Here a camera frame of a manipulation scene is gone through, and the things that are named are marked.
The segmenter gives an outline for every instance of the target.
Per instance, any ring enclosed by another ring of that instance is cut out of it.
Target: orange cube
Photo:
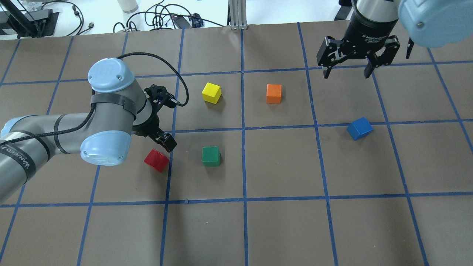
[[[281,84],[268,84],[266,88],[266,103],[267,104],[280,104],[282,97],[282,85]]]

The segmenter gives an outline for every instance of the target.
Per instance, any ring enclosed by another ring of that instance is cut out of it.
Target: white floor
[[[116,0],[69,0],[83,12],[84,29],[90,22],[94,28],[86,34],[111,33],[116,22],[125,23],[131,14],[125,14]],[[138,11],[146,11],[157,0],[137,0]],[[199,13],[204,19],[225,25],[227,22],[228,1],[226,0],[165,0],[163,5],[179,4],[191,13]],[[74,16],[72,5],[67,3],[51,3],[47,5],[54,12],[59,12],[59,19],[54,36],[65,36],[79,25],[79,18]],[[248,24],[279,24],[307,21],[333,20],[340,6],[338,0],[246,0]],[[170,12],[186,14],[180,7],[168,7]],[[152,27],[144,23],[144,14],[132,19],[139,30],[150,30]],[[205,27],[216,27],[206,22]],[[16,35],[0,35],[0,40],[15,39]]]

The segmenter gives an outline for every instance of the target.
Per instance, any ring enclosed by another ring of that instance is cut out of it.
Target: robotic arm
[[[154,84],[142,90],[117,58],[95,63],[88,81],[93,89],[90,113],[29,115],[5,124],[0,135],[0,203],[57,154],[80,153],[86,162],[113,166],[126,159],[132,133],[150,137],[168,152],[177,145],[159,128],[157,112],[187,101],[179,103]]]
[[[364,70],[369,78],[381,65],[390,65],[399,50],[399,40],[390,33],[400,20],[414,43],[441,47],[473,34],[473,0],[339,0],[353,6],[353,15],[342,40],[325,37],[317,63],[328,78],[332,67],[348,59],[368,59]],[[381,55],[376,53],[385,50]]]

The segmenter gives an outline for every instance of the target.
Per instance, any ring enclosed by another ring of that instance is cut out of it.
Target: blue cube
[[[358,120],[353,121],[347,128],[351,137],[354,141],[359,140],[363,137],[368,136],[368,134],[373,131],[373,127],[368,122],[366,117],[362,117]]]

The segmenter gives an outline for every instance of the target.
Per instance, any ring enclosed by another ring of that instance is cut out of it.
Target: block
[[[266,103],[267,104],[280,104],[282,97],[282,85],[281,84],[268,84],[266,87]]]
[[[169,163],[169,159],[161,152],[152,149],[148,156],[146,156],[144,162],[156,169],[158,172],[162,173],[166,165]]]
[[[204,98],[204,101],[217,104],[220,96],[222,96],[222,91],[219,85],[215,85],[210,82],[205,84],[204,90],[202,91],[202,97]]]
[[[353,121],[347,128],[351,137],[354,141],[359,140],[368,136],[368,134],[373,131],[373,127],[368,122],[366,117],[362,117],[358,120]]]
[[[220,165],[220,152],[218,147],[202,148],[202,163],[207,167]]]

